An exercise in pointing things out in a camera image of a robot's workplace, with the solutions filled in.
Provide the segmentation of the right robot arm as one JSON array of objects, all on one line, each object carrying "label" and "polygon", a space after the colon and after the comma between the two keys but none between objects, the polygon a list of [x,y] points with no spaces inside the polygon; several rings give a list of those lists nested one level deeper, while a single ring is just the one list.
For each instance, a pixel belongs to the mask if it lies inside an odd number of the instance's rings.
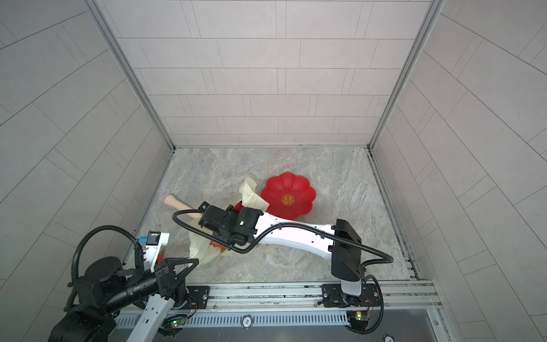
[{"label": "right robot arm", "polygon": [[236,250],[258,244],[300,249],[329,259],[331,274],[340,280],[342,292],[362,294],[360,258],[361,239],[343,219],[334,225],[314,225],[276,217],[259,209],[240,211],[210,205],[199,219],[199,226],[212,232],[218,244]]}]

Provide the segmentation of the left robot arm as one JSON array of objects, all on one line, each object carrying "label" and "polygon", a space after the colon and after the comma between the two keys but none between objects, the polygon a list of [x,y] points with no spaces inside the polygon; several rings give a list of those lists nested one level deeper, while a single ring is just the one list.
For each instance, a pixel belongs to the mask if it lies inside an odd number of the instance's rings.
[{"label": "left robot arm", "polygon": [[186,276],[198,259],[167,258],[155,270],[123,269],[113,256],[94,262],[74,282],[78,304],[68,302],[65,317],[52,329],[50,341],[107,341],[116,316],[133,303],[146,306],[129,341],[152,341],[157,334],[176,336],[192,316],[168,316],[171,309],[193,305],[185,286]]}]

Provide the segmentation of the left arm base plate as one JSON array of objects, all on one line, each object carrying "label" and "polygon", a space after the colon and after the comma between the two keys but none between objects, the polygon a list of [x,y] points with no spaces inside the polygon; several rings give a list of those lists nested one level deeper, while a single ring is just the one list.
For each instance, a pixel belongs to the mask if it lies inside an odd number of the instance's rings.
[{"label": "left arm base plate", "polygon": [[178,309],[187,311],[206,309],[210,290],[209,286],[186,286],[187,296]]}]

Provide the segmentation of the cream plastic fruit bag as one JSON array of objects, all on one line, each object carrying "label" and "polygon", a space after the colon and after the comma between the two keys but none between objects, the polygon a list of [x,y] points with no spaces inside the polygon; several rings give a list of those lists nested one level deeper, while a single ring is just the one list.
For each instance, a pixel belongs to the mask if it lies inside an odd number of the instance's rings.
[{"label": "cream plastic fruit bag", "polygon": [[[239,188],[239,193],[242,195],[242,206],[260,209],[265,212],[269,207],[269,203],[255,192],[256,186],[257,184],[253,179],[245,178]],[[214,245],[211,240],[193,232],[189,233],[189,240],[189,257],[199,259],[200,266],[210,263],[226,250],[224,246]]]}]

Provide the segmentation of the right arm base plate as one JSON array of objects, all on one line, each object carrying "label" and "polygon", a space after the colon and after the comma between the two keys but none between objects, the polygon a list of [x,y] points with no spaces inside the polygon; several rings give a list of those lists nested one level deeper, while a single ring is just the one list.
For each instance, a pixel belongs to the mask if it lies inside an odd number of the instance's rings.
[{"label": "right arm base plate", "polygon": [[372,283],[362,284],[360,296],[344,293],[340,284],[323,284],[321,290],[322,299],[318,304],[327,308],[380,307],[380,293]]}]

